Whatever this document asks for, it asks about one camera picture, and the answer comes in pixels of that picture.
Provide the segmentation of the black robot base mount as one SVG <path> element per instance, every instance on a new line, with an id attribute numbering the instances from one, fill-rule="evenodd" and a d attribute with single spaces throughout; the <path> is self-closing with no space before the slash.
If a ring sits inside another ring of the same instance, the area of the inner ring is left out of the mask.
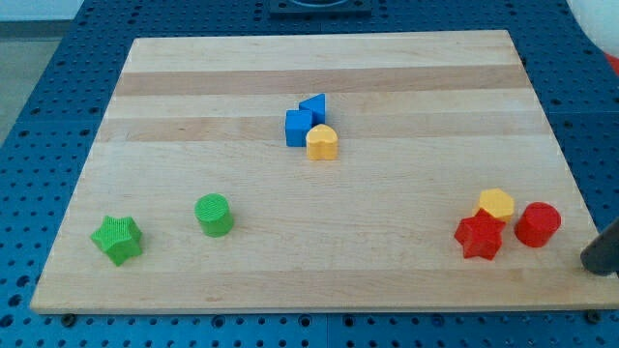
<path id="1" fill-rule="evenodd" d="M 370 15 L 370 0 L 267 0 L 269 14 L 288 15 Z"/>

